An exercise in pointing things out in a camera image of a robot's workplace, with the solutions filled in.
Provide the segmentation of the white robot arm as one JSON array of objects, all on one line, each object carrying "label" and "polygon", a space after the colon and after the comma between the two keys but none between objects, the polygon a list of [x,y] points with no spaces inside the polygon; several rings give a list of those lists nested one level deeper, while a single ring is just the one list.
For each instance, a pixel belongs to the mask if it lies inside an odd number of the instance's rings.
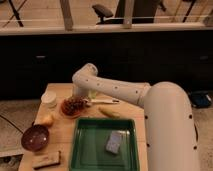
[{"label": "white robot arm", "polygon": [[94,90],[144,110],[148,171],[200,171],[192,107],[179,85],[101,78],[92,63],[76,71],[72,82],[76,96]]}]

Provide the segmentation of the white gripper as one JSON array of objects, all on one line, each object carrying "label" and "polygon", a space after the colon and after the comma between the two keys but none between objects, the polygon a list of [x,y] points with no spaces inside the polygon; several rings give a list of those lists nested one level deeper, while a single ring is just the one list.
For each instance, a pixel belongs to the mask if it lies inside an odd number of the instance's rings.
[{"label": "white gripper", "polygon": [[97,92],[94,90],[88,90],[77,86],[76,84],[73,85],[73,95],[76,97],[88,98],[88,99],[95,99]]}]

